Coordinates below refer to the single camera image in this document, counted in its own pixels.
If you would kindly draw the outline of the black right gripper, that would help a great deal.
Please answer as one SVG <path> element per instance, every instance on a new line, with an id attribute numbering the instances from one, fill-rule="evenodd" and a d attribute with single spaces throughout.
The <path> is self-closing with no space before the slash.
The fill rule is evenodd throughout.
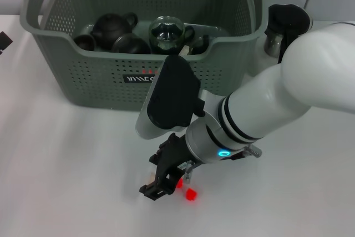
<path id="1" fill-rule="evenodd" d="M 149 162 L 157 165 L 156 179 L 148 185 L 143 185 L 139 192 L 153 201 L 171 195 L 186 172 L 186 167 L 182 169 L 179 166 L 188 161 L 196 162 L 196 158 L 186 143 L 185 135 L 178 137 L 172 133 L 149 158 Z"/>

